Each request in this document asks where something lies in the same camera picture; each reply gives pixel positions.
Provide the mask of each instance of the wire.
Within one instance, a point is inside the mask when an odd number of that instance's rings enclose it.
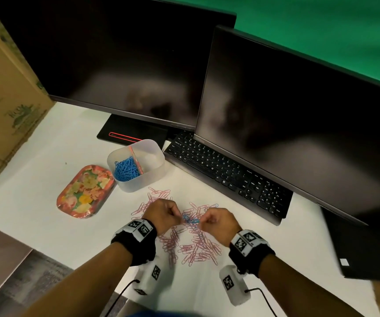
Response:
[[[272,309],[271,305],[268,303],[268,300],[267,300],[267,298],[265,297],[265,294],[264,294],[264,292],[262,291],[262,289],[260,289],[260,288],[252,288],[252,289],[246,289],[244,292],[245,292],[245,293],[248,293],[248,292],[253,291],[253,290],[260,290],[260,292],[262,293],[263,297],[265,298],[265,301],[266,301],[267,304],[268,304],[268,307],[271,309],[272,314],[274,314],[274,316],[277,317],[277,315],[274,313],[274,310]]]
[[[125,288],[124,288],[124,289],[121,291],[121,293],[119,294],[118,298],[116,298],[115,301],[113,302],[111,308],[109,308],[109,310],[108,310],[108,312],[106,313],[105,317],[108,317],[109,313],[110,313],[111,310],[113,309],[113,306],[115,306],[116,302],[117,302],[118,299],[122,296],[122,294],[124,293],[125,289],[127,289],[128,286],[131,285],[131,284],[134,283],[134,282],[136,282],[136,283],[139,284],[139,283],[140,283],[140,280],[138,280],[138,279],[134,279],[134,280],[130,281],[130,282],[128,283],[127,286],[125,286]]]

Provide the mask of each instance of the black keyboard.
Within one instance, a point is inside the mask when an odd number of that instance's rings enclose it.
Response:
[[[180,133],[165,150],[168,161],[275,225],[286,218],[293,192]]]

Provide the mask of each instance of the black monitor screen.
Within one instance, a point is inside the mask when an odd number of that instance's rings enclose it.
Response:
[[[0,20],[54,99],[194,127],[214,27],[236,16],[160,0],[0,0]]]
[[[380,220],[380,85],[265,42],[216,29],[196,135],[331,210]]]

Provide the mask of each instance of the green backdrop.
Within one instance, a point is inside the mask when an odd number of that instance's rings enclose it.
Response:
[[[235,28],[380,80],[380,0],[179,0],[237,13]]]

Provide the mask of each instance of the space bar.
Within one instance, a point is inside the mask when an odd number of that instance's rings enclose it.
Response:
[[[212,172],[210,172],[208,169],[205,169],[204,167],[198,165],[196,162],[188,161],[187,164],[190,165],[190,166],[192,166],[194,169],[196,169],[196,170],[198,170],[200,172],[203,172],[206,176],[209,176],[212,179],[214,179],[216,177],[215,174],[213,174]]]

